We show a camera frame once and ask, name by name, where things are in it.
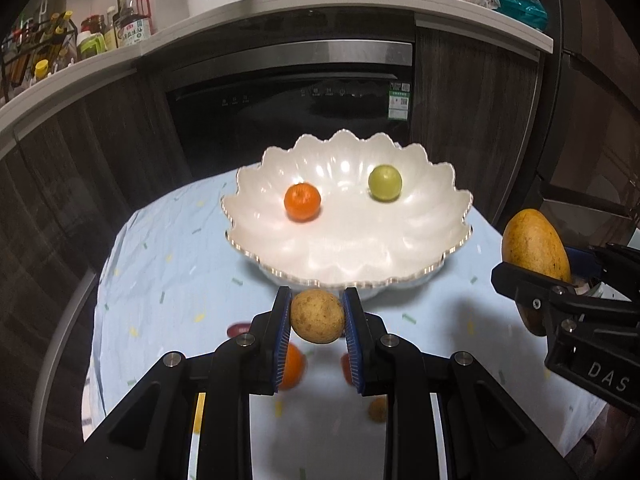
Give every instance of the built-in oven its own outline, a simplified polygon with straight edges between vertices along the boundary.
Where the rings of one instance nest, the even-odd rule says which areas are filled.
[[[269,146],[346,128],[409,143],[413,45],[323,40],[254,48],[168,72],[165,89],[195,178],[260,161]]]

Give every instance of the white countertop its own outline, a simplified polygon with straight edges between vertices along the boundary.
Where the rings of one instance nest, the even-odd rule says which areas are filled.
[[[138,58],[149,56],[181,38],[225,23],[283,10],[344,6],[409,10],[416,14],[417,20],[418,17],[426,18],[427,27],[433,18],[440,23],[446,22],[446,30],[451,32],[472,26],[480,30],[482,36],[495,38],[498,44],[504,41],[548,54],[553,51],[553,40],[542,32],[462,0],[241,0],[182,20],[139,44],[79,62],[25,90],[0,108],[0,157],[14,144],[12,127],[20,139],[51,113],[134,70]],[[36,110],[42,113],[30,114]]]

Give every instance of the table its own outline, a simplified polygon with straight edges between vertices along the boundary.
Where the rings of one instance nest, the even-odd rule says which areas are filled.
[[[95,311],[93,426],[165,352],[211,352],[231,324],[271,308],[276,285],[225,239],[220,197],[235,190],[235,171],[194,182],[137,211],[118,234]],[[491,286],[500,235],[474,208],[467,221],[471,239],[431,280],[382,292],[364,308],[423,352],[471,352],[566,454],[604,402],[544,367],[546,339],[527,332],[513,301]],[[384,427],[342,377],[344,340],[318,346],[292,332],[291,341],[307,355],[302,382],[250,401],[254,478],[381,478]]]

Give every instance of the scalloped bowl rim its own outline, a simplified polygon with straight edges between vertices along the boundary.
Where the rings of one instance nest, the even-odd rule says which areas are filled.
[[[356,137],[356,135],[354,135],[353,132],[351,132],[350,130],[347,129],[341,129],[336,131],[329,139],[318,139],[316,136],[313,136],[311,134],[303,134],[301,136],[298,137],[298,139],[296,140],[296,143],[293,145],[292,148],[289,148],[288,150],[284,150],[283,148],[279,148],[277,146],[270,146],[269,148],[267,148],[266,150],[264,150],[264,153],[262,154],[262,158],[260,159],[260,162],[258,163],[257,166],[254,166],[253,164],[250,166],[242,166],[241,168],[238,168],[238,170],[236,170],[236,192],[234,193],[234,195],[238,195],[240,193],[240,182],[239,182],[239,174],[242,170],[244,170],[245,168],[254,168],[254,169],[258,169],[260,168],[263,163],[264,163],[264,156],[267,153],[267,150],[270,148],[276,148],[278,150],[282,150],[285,153],[290,153],[293,150],[296,149],[296,147],[298,146],[298,143],[300,142],[301,139],[305,138],[305,137],[312,137],[315,140],[322,142],[322,143],[326,143],[326,142],[331,142],[331,140],[335,137],[336,134],[338,133],[348,133],[351,136],[353,136],[354,139],[356,139],[358,142],[367,142],[369,139],[371,139],[374,136],[385,136],[391,143],[393,143],[393,140],[391,139],[391,137],[389,137],[386,133],[384,132],[379,132],[374,134],[373,136],[369,137],[369,139],[359,139],[358,137]],[[427,161],[427,164],[431,164],[432,166],[436,166],[436,164],[433,164],[430,160],[429,157],[427,156],[427,152],[424,149],[424,146],[415,142],[414,144],[416,144],[417,146],[420,146],[420,149],[422,150],[422,152],[424,153],[424,158]],[[456,169],[453,167],[453,165],[450,162],[439,162],[439,164],[445,164],[447,166],[450,166],[453,177],[452,177],[452,183],[451,185],[453,186],[454,190],[458,190],[458,188],[456,187]],[[466,215],[469,213],[469,210],[471,209],[471,206],[473,204],[473,194],[469,191],[469,202],[468,205],[466,206],[466,209],[462,215],[462,223],[466,224],[465,219],[466,219]],[[430,274],[431,272],[433,272],[434,270],[438,269],[443,263],[444,263],[444,259],[449,256],[450,254],[453,254],[455,251],[457,251],[460,247],[462,247],[468,240],[469,238],[471,238],[471,235],[473,234],[473,227],[470,224],[466,224],[468,226],[468,230],[465,234],[465,236],[463,236],[455,245],[453,245],[453,247],[450,247],[449,249],[447,249],[446,251],[444,251],[439,259],[436,262],[433,262],[431,264],[429,264],[428,266],[423,267],[421,270],[414,272],[413,274],[409,274],[407,276],[390,276],[389,278],[386,278],[384,280],[379,280],[379,281],[368,281],[368,280],[360,280],[360,281],[351,281],[351,282],[339,282],[339,283],[325,283],[322,282],[321,280],[316,280],[316,279],[306,279],[306,278],[299,278],[297,276],[294,276],[293,274],[289,274],[288,272],[284,272],[282,270],[278,270],[274,267],[268,266],[267,264],[262,263],[262,261],[260,260],[260,256],[258,256],[258,254],[252,253],[251,251],[246,250],[244,247],[240,246],[239,244],[237,244],[230,236],[230,231],[233,230],[233,228],[236,225],[236,221],[233,219],[233,217],[229,214],[229,212],[227,211],[227,209],[225,208],[225,198],[228,195],[224,195],[222,197],[220,197],[220,207],[222,208],[223,213],[225,214],[225,216],[227,217],[227,219],[231,222],[231,228],[225,230],[225,238],[226,240],[231,244],[231,246],[238,251],[241,254],[244,254],[244,256],[246,256],[247,258],[253,260],[254,262],[256,262],[260,268],[266,272],[267,274],[271,274],[273,276],[276,276],[277,278],[281,279],[281,280],[285,280],[287,282],[290,282],[292,284],[295,285],[299,285],[305,288],[309,288],[309,287],[315,287],[315,288],[323,288],[323,289],[330,289],[330,290],[343,290],[349,286],[354,286],[356,288],[383,288],[386,286],[390,286],[390,285],[395,285],[397,283],[409,283],[409,282],[413,282],[416,280],[419,280],[420,278],[424,277],[427,274]]]

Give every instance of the yellow bottle cap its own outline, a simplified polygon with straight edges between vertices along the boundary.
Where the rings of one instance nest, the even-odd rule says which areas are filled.
[[[49,61],[47,59],[40,60],[39,62],[36,63],[36,70],[34,71],[36,79],[42,79],[44,76],[47,75],[48,71],[49,71]]]

